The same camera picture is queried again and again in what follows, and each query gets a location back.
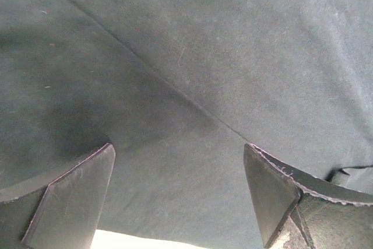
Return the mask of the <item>black t shirt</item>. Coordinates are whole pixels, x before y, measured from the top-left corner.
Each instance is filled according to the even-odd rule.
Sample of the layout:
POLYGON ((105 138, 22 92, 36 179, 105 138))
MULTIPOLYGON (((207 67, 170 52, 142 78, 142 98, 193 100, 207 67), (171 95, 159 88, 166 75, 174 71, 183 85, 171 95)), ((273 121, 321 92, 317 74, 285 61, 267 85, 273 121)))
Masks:
POLYGON ((372 191, 372 0, 1 0, 1 187, 105 143, 132 236, 261 248, 246 143, 372 191))

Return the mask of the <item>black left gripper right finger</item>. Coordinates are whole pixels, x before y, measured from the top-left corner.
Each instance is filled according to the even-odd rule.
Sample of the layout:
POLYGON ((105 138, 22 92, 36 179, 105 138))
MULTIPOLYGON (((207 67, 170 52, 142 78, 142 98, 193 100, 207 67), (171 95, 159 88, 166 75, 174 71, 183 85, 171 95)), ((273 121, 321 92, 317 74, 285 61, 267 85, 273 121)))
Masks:
POLYGON ((253 144, 244 169, 264 248, 372 248, 372 195, 322 180, 253 144))

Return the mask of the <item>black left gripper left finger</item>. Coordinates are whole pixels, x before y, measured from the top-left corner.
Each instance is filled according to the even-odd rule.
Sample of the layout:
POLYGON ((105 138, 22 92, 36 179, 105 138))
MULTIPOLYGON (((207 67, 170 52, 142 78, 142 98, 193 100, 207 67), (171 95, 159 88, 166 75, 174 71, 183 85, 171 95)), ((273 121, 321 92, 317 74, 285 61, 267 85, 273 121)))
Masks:
POLYGON ((1 248, 90 248, 115 162, 112 144, 1 190, 1 248))

